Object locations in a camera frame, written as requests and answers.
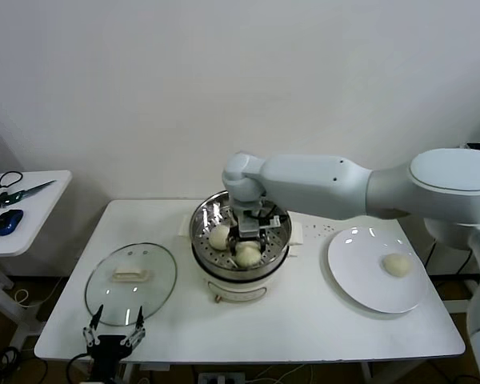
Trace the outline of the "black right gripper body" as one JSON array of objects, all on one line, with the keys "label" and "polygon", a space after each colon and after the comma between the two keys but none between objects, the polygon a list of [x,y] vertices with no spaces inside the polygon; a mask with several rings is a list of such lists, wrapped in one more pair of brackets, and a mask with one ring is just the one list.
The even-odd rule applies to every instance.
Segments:
[{"label": "black right gripper body", "polygon": [[262,231],[261,224],[256,218],[238,218],[236,234],[242,240],[257,239],[259,232]]}]

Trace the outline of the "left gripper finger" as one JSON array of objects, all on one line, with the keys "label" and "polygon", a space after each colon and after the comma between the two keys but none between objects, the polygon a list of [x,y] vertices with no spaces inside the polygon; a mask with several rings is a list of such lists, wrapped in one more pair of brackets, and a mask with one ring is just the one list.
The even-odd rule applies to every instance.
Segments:
[{"label": "left gripper finger", "polygon": [[143,308],[140,307],[138,310],[138,316],[135,323],[135,328],[132,333],[130,333],[121,341],[121,345],[129,348],[136,348],[140,344],[140,342],[144,339],[145,335],[146,335],[146,329],[144,327]]},{"label": "left gripper finger", "polygon": [[96,331],[98,328],[98,324],[100,323],[102,311],[103,311],[103,305],[100,305],[100,307],[98,308],[98,311],[92,316],[90,320],[90,324],[88,326],[85,326],[82,330],[83,337],[86,341],[86,346],[89,348],[99,344]]}]

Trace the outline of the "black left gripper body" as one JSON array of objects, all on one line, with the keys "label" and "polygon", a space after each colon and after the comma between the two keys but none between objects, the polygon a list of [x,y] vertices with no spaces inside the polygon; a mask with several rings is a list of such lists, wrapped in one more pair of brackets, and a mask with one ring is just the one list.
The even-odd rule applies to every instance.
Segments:
[{"label": "black left gripper body", "polygon": [[91,382],[114,383],[119,363],[132,354],[132,345],[125,341],[126,336],[100,335],[99,344],[87,347],[93,363],[89,380]]}]

